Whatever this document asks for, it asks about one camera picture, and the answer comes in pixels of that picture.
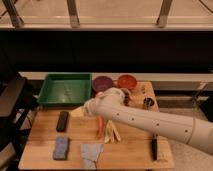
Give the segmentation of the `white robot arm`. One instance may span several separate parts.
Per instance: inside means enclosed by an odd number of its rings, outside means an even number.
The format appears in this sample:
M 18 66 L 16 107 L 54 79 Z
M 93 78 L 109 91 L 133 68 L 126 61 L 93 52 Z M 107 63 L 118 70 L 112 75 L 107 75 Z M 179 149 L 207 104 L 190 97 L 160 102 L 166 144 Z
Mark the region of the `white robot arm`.
M 74 109 L 74 116 L 102 116 L 108 120 L 157 134 L 213 156 L 213 123 L 199 118 L 124 105 L 125 93 L 110 88 Z

